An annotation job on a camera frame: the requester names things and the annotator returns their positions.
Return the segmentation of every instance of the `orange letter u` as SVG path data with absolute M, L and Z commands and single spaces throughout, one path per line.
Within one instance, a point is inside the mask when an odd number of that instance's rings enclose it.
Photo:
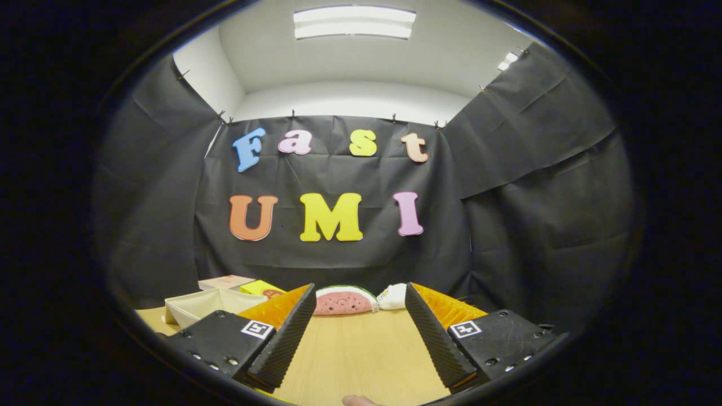
M 258 241 L 264 239 L 271 232 L 273 206 L 278 203 L 278 198 L 275 196 L 259 197 L 261 222 L 256 228 L 248 228 L 245 225 L 245 215 L 248 212 L 248 205 L 252 201 L 252 197 L 242 194 L 230 198 L 230 232 L 239 240 Z

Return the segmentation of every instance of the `white bowl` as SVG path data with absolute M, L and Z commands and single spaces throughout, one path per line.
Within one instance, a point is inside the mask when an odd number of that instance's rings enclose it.
M 216 310 L 240 313 L 267 301 L 262 295 L 249 295 L 234 290 L 215 288 L 189 295 L 165 299 L 164 323 L 177 323 L 184 329 Z

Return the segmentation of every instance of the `black curtain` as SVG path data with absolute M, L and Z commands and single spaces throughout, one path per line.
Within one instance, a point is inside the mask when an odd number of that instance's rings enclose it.
M 261 151 L 254 166 L 238 172 L 232 144 L 262 128 Z M 354 156 L 350 134 L 375 134 L 373 156 Z M 292 130 L 312 135 L 307 155 L 283 153 L 278 144 Z M 406 152 L 403 136 L 424 139 L 424 163 Z M 226 126 L 204 161 L 196 203 L 196 255 L 202 277 L 227 274 L 257 277 L 290 289 L 314 282 L 320 286 L 360 285 L 379 294 L 392 283 L 416 281 L 454 295 L 469 290 L 469 232 L 461 200 L 456 198 L 453 159 L 443 135 L 434 127 L 393 123 L 378 118 L 311 116 L 265 118 Z M 423 233 L 400 236 L 399 208 L 393 195 L 412 191 Z M 300 240 L 305 207 L 300 197 L 321 194 L 333 209 L 339 196 L 357 193 L 360 241 Z M 241 241 L 229 230 L 233 195 L 253 198 L 248 227 L 260 218 L 259 196 L 278 198 L 271 231 L 260 241 Z
M 196 191 L 222 122 L 179 76 L 171 55 L 149 69 L 98 152 L 95 242 L 108 282 L 135 308 L 198 290 Z
M 197 290 L 227 274 L 290 289 L 356 284 L 374 293 L 416 281 L 482 308 L 579 327 L 618 280 L 633 190 L 622 135 L 605 103 L 559 56 L 532 44 L 441 130 L 377 118 L 267 118 L 227 125 L 183 81 L 170 57 L 125 100 L 100 155 L 97 234 L 110 280 L 132 306 Z M 232 144 L 257 128 L 259 162 L 238 172 Z M 313 134 L 308 155 L 277 148 Z M 353 156 L 349 135 L 374 131 L 378 151 Z M 426 141 L 425 163 L 400 138 Z M 393 194 L 414 191 L 418 236 L 400 236 Z M 302 194 L 333 208 L 362 196 L 361 241 L 300 240 Z M 276 196 L 271 231 L 241 241 L 234 195 Z
M 618 281 L 634 212 L 604 101 L 533 43 L 443 132 L 468 217 L 472 286 L 530 320 L 583 325 Z

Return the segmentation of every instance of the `tabletop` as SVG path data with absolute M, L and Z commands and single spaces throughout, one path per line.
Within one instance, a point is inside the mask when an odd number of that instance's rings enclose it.
M 151 329 L 181 330 L 160 317 L 165 308 L 136 311 Z M 273 393 L 301 406 L 337 406 L 347 394 L 381 405 L 421 405 L 449 395 L 406 309 L 346 316 L 313 316 L 280 388 Z

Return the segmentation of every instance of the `white ceiling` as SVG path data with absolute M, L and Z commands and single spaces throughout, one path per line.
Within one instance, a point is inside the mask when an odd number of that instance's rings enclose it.
M 346 0 L 263 0 L 225 20 L 220 41 L 246 93 L 309 82 L 369 80 L 474 97 L 508 52 L 532 38 L 461 0 L 364 1 L 417 13 L 411 38 L 296 40 L 293 13 Z

